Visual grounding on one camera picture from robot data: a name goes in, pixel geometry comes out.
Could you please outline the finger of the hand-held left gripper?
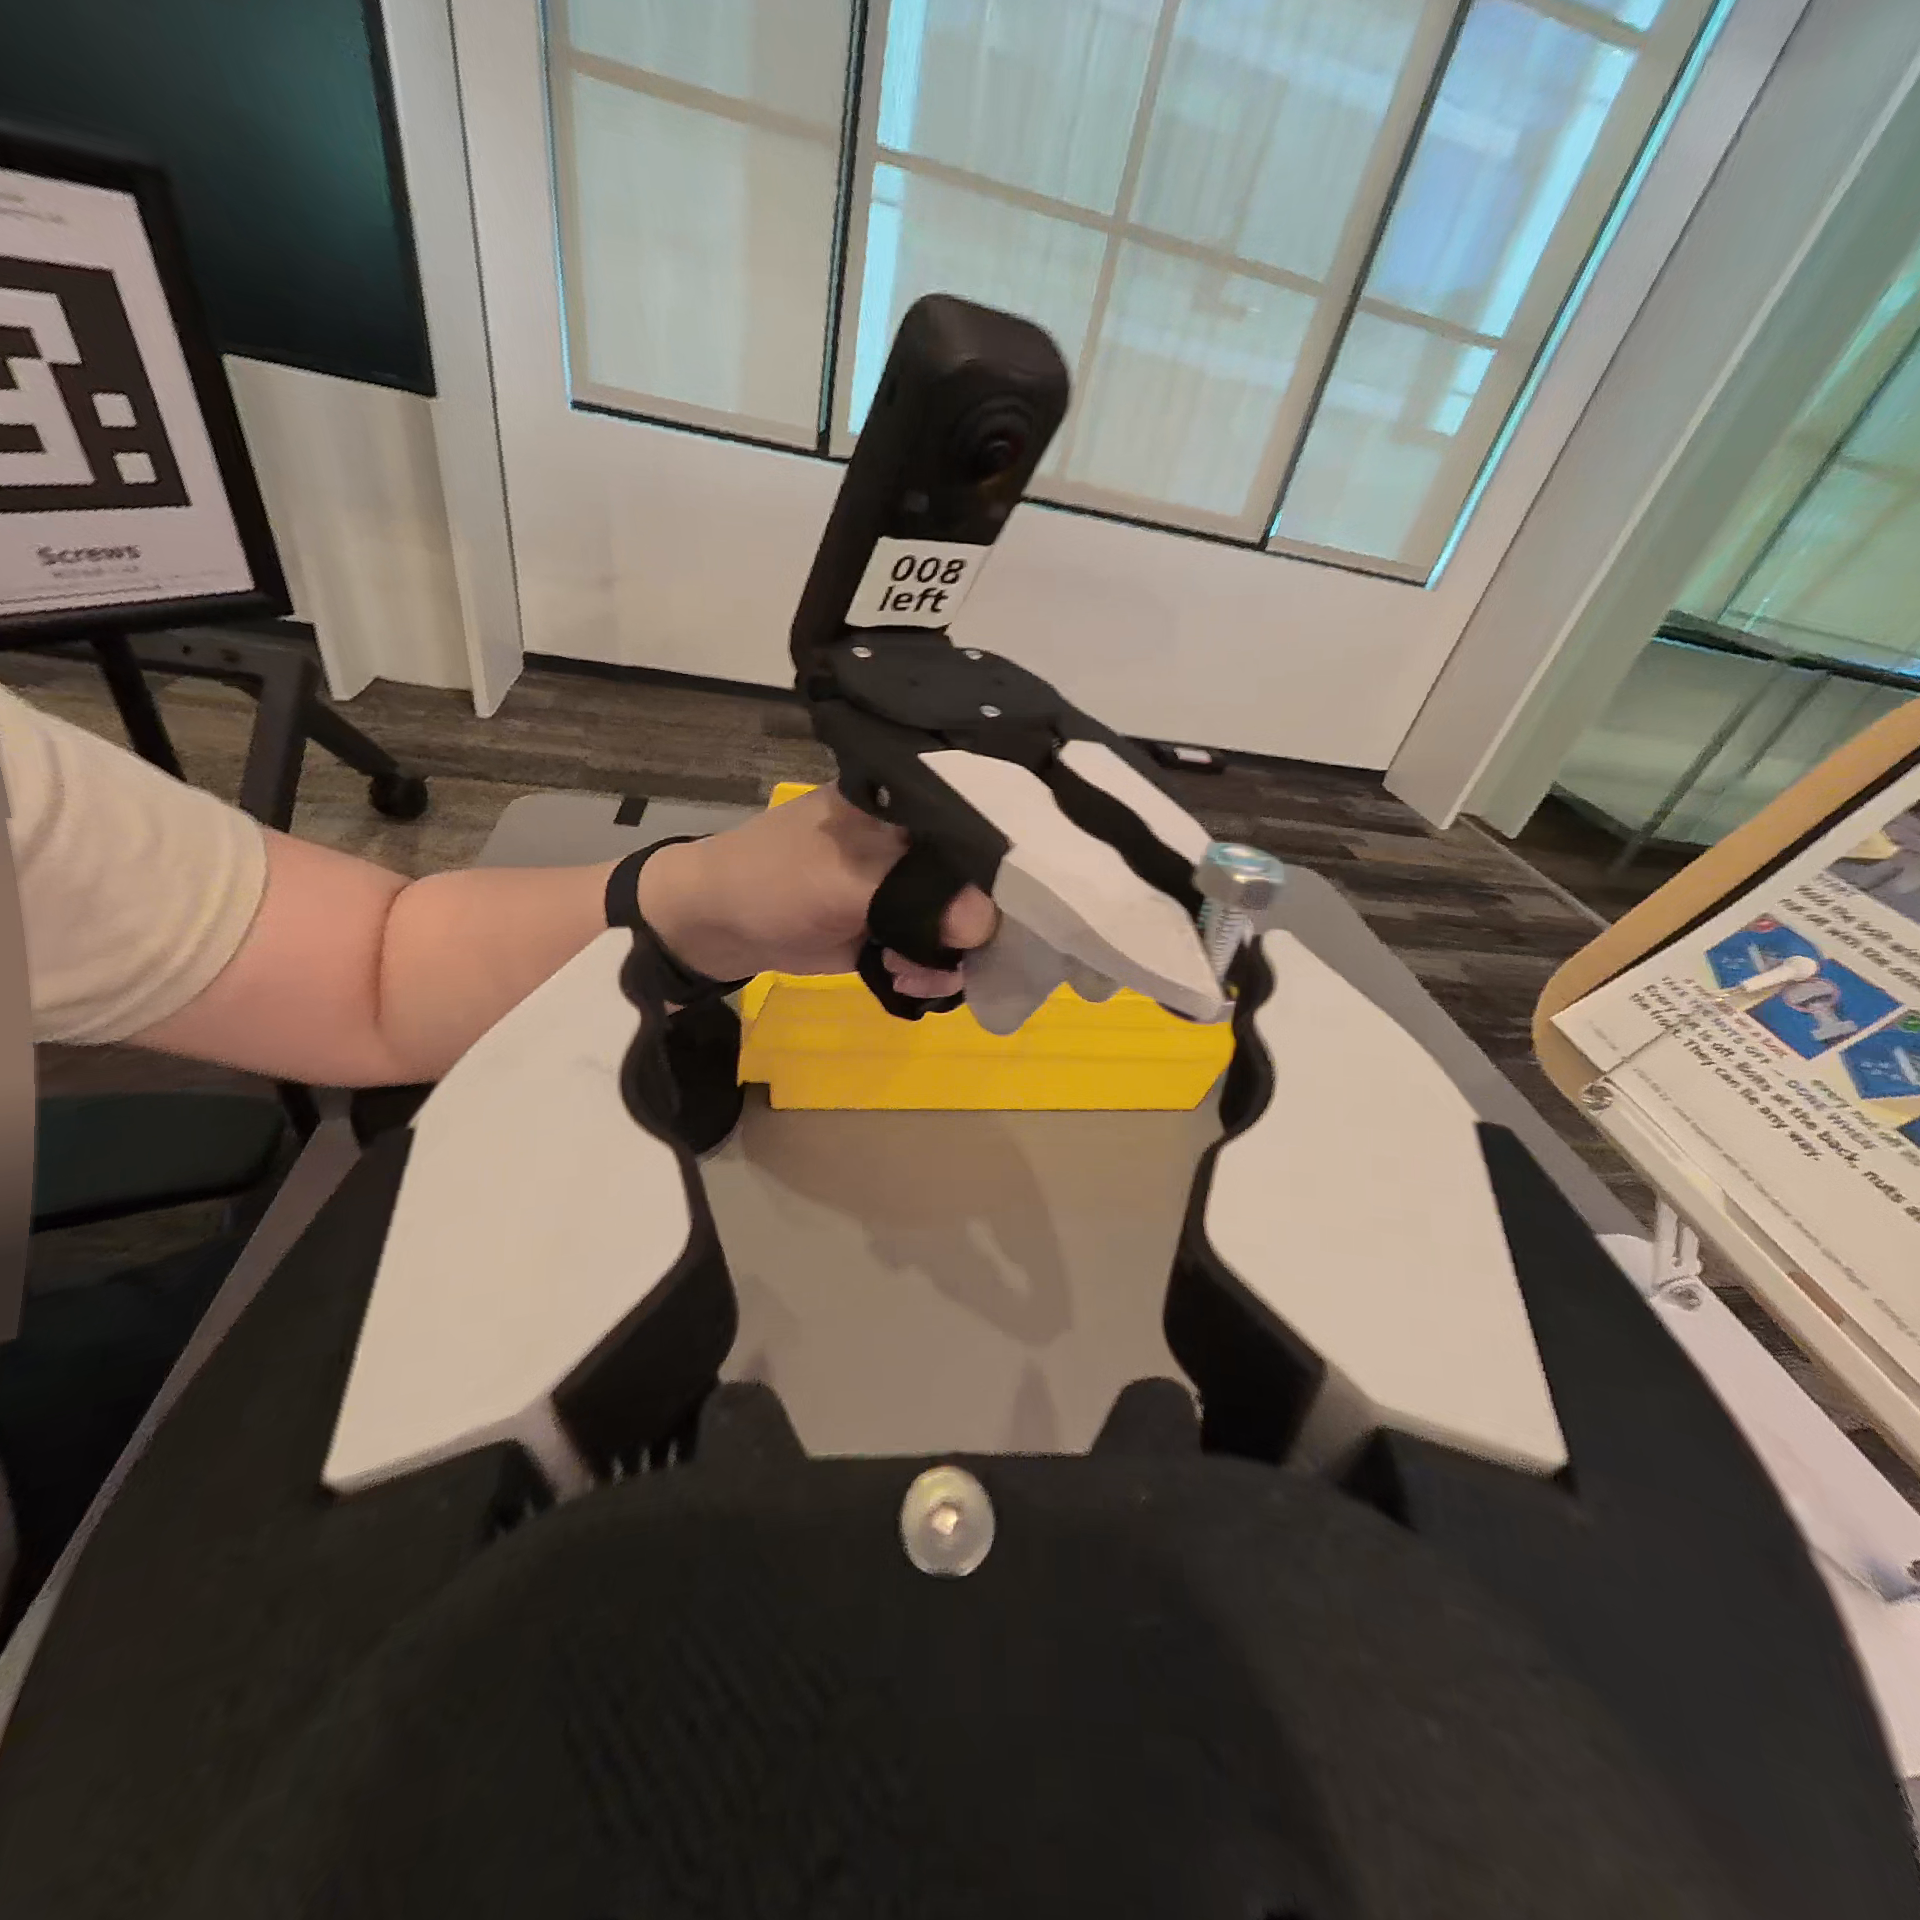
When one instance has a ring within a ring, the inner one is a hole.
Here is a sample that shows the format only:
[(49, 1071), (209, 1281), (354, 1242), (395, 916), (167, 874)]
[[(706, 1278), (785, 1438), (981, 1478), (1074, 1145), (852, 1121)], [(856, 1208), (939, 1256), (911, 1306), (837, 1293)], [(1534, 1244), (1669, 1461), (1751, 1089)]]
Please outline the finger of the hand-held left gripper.
[(1051, 769), (1031, 772), (1008, 757), (930, 748), (923, 769), (939, 797), (968, 806), (971, 819), (1004, 842), (992, 879), (994, 934), (964, 960), (964, 1002), (981, 1026), (1013, 1036), (1055, 985), (1108, 998), (1117, 986), (1160, 1006), (1217, 1023), (1230, 1014), (1193, 922), (1193, 904), (1154, 887), (1096, 887), (1074, 864), (1051, 862)]
[(1165, 789), (1154, 762), (1117, 735), (1051, 743), (1051, 862), (1074, 864), (1096, 887), (1199, 904), (1199, 864), (1210, 831)]

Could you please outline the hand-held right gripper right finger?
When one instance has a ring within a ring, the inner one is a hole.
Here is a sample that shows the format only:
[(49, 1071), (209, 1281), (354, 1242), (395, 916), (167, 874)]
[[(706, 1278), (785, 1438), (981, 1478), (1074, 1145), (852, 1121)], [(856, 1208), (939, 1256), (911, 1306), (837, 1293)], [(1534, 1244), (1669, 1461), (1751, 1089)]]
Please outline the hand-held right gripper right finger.
[(1477, 1106), (1298, 934), (1260, 930), (1232, 985), (1222, 1138), (1165, 1281), (1203, 1446), (1332, 1478), (1395, 1433), (1558, 1474)]

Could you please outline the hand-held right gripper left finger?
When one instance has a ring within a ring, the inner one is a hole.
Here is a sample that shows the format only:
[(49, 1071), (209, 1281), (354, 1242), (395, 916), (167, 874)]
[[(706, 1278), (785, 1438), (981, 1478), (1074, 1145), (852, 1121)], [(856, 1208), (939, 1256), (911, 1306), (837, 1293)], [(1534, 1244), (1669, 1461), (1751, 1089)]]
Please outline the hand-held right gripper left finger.
[(660, 1097), (660, 1011), (611, 926), (424, 1097), (321, 1478), (360, 1496), (521, 1446), (555, 1499), (696, 1418), (738, 1335), (696, 1153)]

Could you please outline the yellow plastic bin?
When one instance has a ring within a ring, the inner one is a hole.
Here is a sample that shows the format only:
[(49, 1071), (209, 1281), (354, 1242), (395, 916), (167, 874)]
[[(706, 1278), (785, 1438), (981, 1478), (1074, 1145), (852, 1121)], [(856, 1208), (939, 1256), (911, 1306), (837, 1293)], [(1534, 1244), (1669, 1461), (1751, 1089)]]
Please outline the yellow plastic bin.
[(763, 971), (738, 1014), (738, 1079), (772, 1109), (1193, 1109), (1232, 1055), (1226, 1019), (1189, 1023), (1125, 986), (1096, 1002), (1055, 985), (994, 1036), (971, 1006), (893, 1019), (852, 971)]

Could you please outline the person's left forearm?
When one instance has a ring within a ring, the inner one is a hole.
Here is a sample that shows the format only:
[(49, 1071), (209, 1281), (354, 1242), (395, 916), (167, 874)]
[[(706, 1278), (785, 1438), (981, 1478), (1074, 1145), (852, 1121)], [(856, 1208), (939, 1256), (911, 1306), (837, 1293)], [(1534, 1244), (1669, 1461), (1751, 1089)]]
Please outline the person's left forearm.
[(251, 930), (188, 1006), (132, 1043), (305, 1085), (434, 1081), (611, 926), (611, 874), (403, 879), (271, 831)]

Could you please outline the person's left hand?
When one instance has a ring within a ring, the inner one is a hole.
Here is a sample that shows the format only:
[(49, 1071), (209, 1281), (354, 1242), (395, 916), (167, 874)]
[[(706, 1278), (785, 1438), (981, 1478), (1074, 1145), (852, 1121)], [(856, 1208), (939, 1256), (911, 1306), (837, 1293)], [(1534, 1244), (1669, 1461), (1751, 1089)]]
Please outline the person's left hand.
[(852, 977), (881, 879), (910, 831), (817, 785), (746, 826), (653, 851), (635, 904), (660, 946), (706, 979)]

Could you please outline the instruction sheet board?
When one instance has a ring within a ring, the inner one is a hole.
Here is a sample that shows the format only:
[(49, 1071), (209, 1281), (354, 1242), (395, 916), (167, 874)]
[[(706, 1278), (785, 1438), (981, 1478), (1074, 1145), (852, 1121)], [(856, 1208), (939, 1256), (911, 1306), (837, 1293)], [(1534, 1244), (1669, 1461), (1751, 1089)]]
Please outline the instruction sheet board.
[(1917, 1466), (1917, 703), (1575, 953), (1533, 1043)]

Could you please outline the white stand base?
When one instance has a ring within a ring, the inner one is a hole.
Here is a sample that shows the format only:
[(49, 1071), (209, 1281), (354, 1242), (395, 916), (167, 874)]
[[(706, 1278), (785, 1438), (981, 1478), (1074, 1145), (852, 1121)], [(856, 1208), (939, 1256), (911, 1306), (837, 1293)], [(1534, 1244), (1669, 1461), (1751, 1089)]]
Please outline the white stand base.
[(1601, 1244), (1734, 1416), (1821, 1566), (1917, 1617), (1917, 1507), (1702, 1278), (1665, 1273), (1653, 1239)]

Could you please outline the white framed glass window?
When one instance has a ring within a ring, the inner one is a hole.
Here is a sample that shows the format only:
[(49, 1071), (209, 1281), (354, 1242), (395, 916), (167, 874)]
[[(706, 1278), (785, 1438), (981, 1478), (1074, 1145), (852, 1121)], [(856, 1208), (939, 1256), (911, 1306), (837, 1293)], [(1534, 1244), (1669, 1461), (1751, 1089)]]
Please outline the white framed glass window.
[(543, 2), (580, 407), (846, 454), (903, 309), (1034, 493), (1433, 583), (1728, 2)]

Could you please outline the black framed floor sign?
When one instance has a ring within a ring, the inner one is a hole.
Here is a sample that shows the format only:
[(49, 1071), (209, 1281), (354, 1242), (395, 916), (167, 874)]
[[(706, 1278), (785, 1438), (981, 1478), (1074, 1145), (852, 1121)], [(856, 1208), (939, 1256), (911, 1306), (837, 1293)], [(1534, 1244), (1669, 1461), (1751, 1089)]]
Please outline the black framed floor sign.
[(383, 819), (430, 780), (333, 710), (164, 167), (5, 128), (5, 655), (90, 657), (184, 776), (149, 669), (254, 703), (237, 806), (288, 830), (305, 748)]

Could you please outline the dark wall screen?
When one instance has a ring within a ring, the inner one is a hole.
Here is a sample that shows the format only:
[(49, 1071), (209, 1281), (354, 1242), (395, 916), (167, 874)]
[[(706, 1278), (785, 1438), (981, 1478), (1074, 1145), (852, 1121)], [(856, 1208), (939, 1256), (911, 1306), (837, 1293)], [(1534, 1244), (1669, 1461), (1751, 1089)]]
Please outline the dark wall screen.
[(227, 358), (438, 391), (379, 2), (5, 2), (5, 117), (167, 169)]

